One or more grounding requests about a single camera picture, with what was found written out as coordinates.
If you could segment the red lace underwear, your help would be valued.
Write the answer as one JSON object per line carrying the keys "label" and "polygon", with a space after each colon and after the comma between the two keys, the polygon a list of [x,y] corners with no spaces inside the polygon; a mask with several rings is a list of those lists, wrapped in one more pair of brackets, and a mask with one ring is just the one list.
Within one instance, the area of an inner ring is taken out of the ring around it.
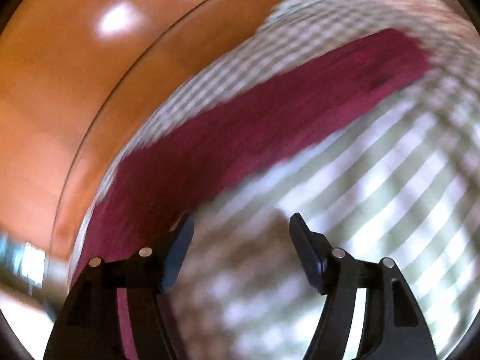
{"label": "red lace underwear", "polygon": [[[83,269],[153,246],[181,215],[323,141],[429,69],[419,41],[387,28],[189,119],[120,164],[87,228]],[[117,298],[126,359],[137,352],[125,289]]]}

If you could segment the green white checkered bedsheet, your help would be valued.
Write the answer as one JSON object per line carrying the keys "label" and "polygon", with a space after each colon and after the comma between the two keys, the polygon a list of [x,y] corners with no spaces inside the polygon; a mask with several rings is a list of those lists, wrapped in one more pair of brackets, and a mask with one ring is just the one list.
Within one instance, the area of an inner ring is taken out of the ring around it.
{"label": "green white checkered bedsheet", "polygon": [[286,238],[300,213],[361,258],[390,256],[446,359],[479,312],[479,36],[441,0],[283,0],[249,40],[182,84],[116,156],[86,212],[72,272],[120,165],[182,122],[278,72],[387,27],[432,52],[433,71],[319,144],[199,210],[174,306],[197,359],[298,359],[321,311]]}

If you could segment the orange wooden wardrobe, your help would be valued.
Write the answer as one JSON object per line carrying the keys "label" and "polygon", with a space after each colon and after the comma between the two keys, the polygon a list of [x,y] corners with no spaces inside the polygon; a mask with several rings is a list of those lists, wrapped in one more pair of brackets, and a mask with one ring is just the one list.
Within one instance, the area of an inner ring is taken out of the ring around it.
{"label": "orange wooden wardrobe", "polygon": [[10,0],[1,17],[1,229],[60,259],[55,228],[80,144],[120,78],[205,0]]}

